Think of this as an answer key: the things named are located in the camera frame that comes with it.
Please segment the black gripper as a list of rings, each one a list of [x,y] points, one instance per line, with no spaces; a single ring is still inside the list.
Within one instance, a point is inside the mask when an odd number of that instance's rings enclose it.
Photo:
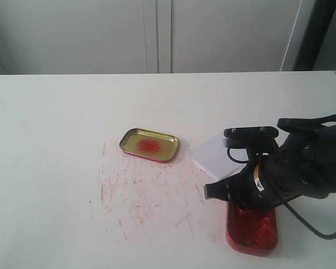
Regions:
[[[206,184],[205,199],[265,209],[298,196],[323,199],[336,192],[336,125],[292,127],[288,133],[282,146],[249,169]]]

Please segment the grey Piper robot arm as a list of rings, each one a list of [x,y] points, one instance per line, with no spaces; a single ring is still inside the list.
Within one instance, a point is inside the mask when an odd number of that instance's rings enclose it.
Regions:
[[[227,151],[244,149],[248,159],[241,172],[206,184],[206,199],[269,210],[300,196],[324,199],[336,192],[336,114],[225,129],[223,143]]]

